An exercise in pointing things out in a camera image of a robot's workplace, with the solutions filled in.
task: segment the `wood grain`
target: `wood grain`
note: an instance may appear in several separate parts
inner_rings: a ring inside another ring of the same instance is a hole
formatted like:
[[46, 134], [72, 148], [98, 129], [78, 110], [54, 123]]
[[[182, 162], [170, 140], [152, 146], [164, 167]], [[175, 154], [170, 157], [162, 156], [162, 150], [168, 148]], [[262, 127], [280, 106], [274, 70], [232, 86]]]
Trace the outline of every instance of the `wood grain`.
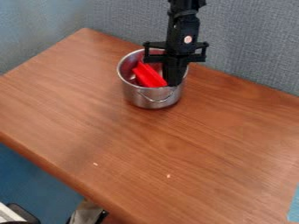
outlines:
[[299, 179], [299, 98], [191, 65], [178, 105], [123, 99], [139, 49], [78, 31], [0, 78], [0, 142], [124, 224], [282, 224]]

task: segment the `gray wall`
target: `gray wall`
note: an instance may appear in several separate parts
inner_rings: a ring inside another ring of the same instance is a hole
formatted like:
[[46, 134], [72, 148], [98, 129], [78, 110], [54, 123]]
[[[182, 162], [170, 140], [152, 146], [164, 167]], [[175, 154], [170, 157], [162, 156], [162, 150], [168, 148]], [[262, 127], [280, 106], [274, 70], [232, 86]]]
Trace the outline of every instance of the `gray wall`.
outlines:
[[[299, 95], [299, 1], [207, 0], [206, 65]], [[87, 27], [142, 44], [164, 40], [166, 0], [92, 0]]]
[[0, 74], [84, 26], [86, 0], [0, 0]]

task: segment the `floor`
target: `floor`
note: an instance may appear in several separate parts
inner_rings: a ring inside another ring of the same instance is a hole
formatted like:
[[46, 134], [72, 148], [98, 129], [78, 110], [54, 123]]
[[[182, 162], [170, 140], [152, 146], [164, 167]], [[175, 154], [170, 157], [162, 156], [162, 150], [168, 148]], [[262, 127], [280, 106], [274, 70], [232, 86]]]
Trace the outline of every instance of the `floor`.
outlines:
[[0, 201], [16, 203], [42, 221], [64, 224], [83, 197], [0, 144]]

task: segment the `red plastic item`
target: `red plastic item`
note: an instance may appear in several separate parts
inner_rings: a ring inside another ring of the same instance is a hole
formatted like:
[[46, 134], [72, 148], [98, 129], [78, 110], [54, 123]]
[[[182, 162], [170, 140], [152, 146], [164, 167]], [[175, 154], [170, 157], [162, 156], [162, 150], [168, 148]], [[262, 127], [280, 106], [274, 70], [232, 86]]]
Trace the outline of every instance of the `red plastic item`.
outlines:
[[167, 86], [167, 82], [162, 75], [151, 68], [150, 65], [138, 61], [138, 65], [134, 68], [136, 81], [146, 88], [162, 88]]

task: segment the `metal pot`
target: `metal pot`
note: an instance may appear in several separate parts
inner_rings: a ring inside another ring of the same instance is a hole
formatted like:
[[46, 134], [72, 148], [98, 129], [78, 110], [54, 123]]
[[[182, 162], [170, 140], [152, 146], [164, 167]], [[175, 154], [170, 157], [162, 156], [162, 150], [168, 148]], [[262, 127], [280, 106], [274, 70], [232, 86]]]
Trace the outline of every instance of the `metal pot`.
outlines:
[[[162, 54], [163, 50], [151, 49], [151, 54]], [[139, 60], [143, 60], [144, 49], [131, 52], [118, 63], [116, 71], [123, 81], [123, 92], [126, 99], [138, 107], [144, 109], [162, 109], [174, 105], [183, 93], [183, 83], [188, 69], [186, 71], [183, 82], [178, 87], [140, 87], [136, 83], [136, 76], [132, 69]], [[162, 74], [162, 63], [151, 64], [154, 69]]]

